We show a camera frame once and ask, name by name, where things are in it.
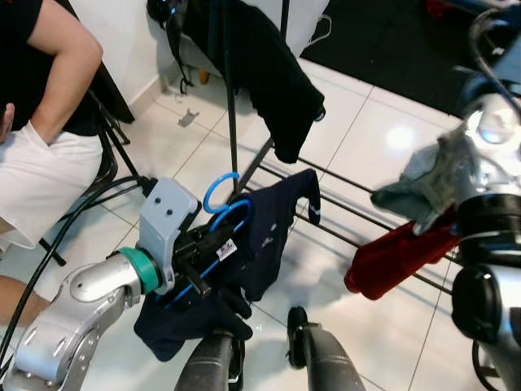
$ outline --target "black floor mat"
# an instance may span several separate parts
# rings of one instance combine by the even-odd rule
[[[331,36],[306,49],[306,59],[428,106],[458,115],[470,67],[472,17],[427,14],[425,0],[331,0]],[[316,35],[326,30],[322,21]]]

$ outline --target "black shirt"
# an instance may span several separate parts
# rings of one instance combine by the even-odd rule
[[[45,92],[53,57],[26,42],[37,22],[42,0],[0,0],[0,104],[15,105],[12,130],[27,124]],[[63,127],[64,131],[91,136],[95,103],[86,95]]]

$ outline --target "white tile floor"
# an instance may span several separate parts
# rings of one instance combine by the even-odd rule
[[[351,77],[305,60],[301,63],[326,96],[327,110],[325,120],[311,129],[302,156],[367,187],[395,180],[412,151],[432,143],[458,123],[456,118]],[[244,171],[269,133],[252,112],[247,94],[238,97],[237,107],[239,166]],[[199,115],[182,128],[177,122],[188,108]],[[222,81],[213,77],[208,86],[198,86],[187,97],[172,87],[133,125],[125,127],[132,141],[127,151],[142,174],[174,177],[202,197],[214,178],[230,170],[227,126]],[[281,164],[273,153],[265,163],[284,174],[305,167]],[[125,174],[122,169],[119,175]],[[322,191],[332,198],[388,224],[401,222],[372,208],[363,191],[318,174]],[[251,184],[259,187],[273,182],[275,177],[257,172]],[[230,186],[221,188],[215,201],[223,200],[229,191]],[[135,191],[84,213],[61,248],[68,265],[51,264],[37,290],[52,298],[59,281],[73,268],[102,261],[115,248],[134,245],[142,202]],[[201,213],[198,221],[206,218]],[[384,233],[327,202],[322,222],[361,243]],[[406,280],[379,301],[349,293],[342,278],[354,251],[306,222],[296,221],[280,277],[248,320],[254,337],[247,342],[244,389],[307,389],[305,371],[293,371],[284,357],[287,311],[293,305],[305,305],[310,319],[321,322],[342,343],[368,391],[482,390],[471,368],[471,343],[451,322],[449,297],[416,279]],[[41,249],[12,248],[0,262],[0,273],[28,279],[42,254]],[[422,272],[440,283],[450,283],[456,270],[441,261]],[[138,311],[137,306],[124,313],[101,340],[85,391],[173,389],[196,342],[186,343],[172,361],[157,362],[132,331]]]

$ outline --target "white wall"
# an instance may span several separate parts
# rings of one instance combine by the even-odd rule
[[[147,0],[71,0],[103,46],[103,62],[132,103],[174,61],[166,34],[149,20]]]

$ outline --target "clothes drying rack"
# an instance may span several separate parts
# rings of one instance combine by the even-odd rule
[[[281,16],[281,28],[280,32],[283,39],[286,39],[287,35],[287,21],[289,17],[289,9],[290,9],[290,1],[291,0],[282,0],[282,16]],[[223,51],[224,51],[224,61],[225,61],[225,83],[226,83],[226,95],[227,95],[227,104],[228,104],[228,118],[230,123],[230,150],[231,150],[231,166],[232,170],[234,172],[238,172],[238,163],[237,163],[237,122],[236,122],[236,113],[235,113],[235,93],[234,93],[234,79],[233,79],[233,64],[231,62],[232,58],[232,50],[234,49],[231,45],[231,20],[230,20],[230,0],[221,0],[221,10],[223,12],[222,19],[223,19]],[[268,154],[269,150],[274,147],[274,142],[270,138],[268,141],[265,142],[265,144],[262,146],[262,148],[259,150],[255,158],[253,159],[253,162],[247,167],[244,174],[241,175],[239,180],[234,180],[234,190],[230,196],[236,196],[237,194],[240,194],[242,191],[252,191],[253,189],[248,186],[248,183],[250,179],[252,179],[253,174],[258,170],[261,169],[269,174],[272,174],[278,178],[284,178],[283,175],[276,172],[275,170],[268,167],[266,164],[263,164],[263,160]],[[352,187],[356,187],[357,189],[360,189],[362,191],[365,191],[366,193],[372,194],[373,191],[369,189],[368,187],[365,187],[361,185],[360,183],[354,182],[342,175],[339,175],[337,173],[334,173],[330,170],[328,170],[325,167],[321,167],[320,165],[314,164],[312,161],[306,160],[302,157],[298,158],[298,161],[313,167],[314,169],[320,170],[325,174],[328,174],[334,178],[339,179],[340,181],[347,183],[348,185]],[[386,229],[388,231],[393,230],[395,227],[389,226],[375,218],[372,218],[370,216],[365,215],[364,213],[355,210],[354,208],[351,208],[347,206],[346,204],[343,204],[337,200],[332,199],[331,197],[327,195],[321,194],[321,198],[324,201],[327,201],[347,212],[350,212],[352,214],[355,214],[358,217],[361,217],[362,219],[371,222],[375,224],[376,226],[379,226],[383,229]],[[308,223],[310,223],[309,219],[306,216],[303,216],[300,213],[297,213],[296,216],[300,218],[301,220],[304,220]],[[323,226],[322,224],[319,224],[316,226],[318,229],[321,229],[325,232],[327,232],[330,235],[333,235],[335,238],[343,240],[344,242],[351,244],[355,248],[360,248],[361,244],[355,242],[352,239],[349,239],[345,237],[344,235],[339,234],[338,232],[333,231],[332,229]],[[449,255],[445,256],[446,259],[449,261],[456,261],[454,257],[451,257]],[[452,295],[452,291],[443,285],[437,283],[436,281],[433,281],[423,275],[420,275],[418,273],[414,274],[414,277],[416,279],[420,279],[424,283],[427,283],[431,285],[434,288],[437,288],[441,290],[444,293],[447,293],[449,295]]]

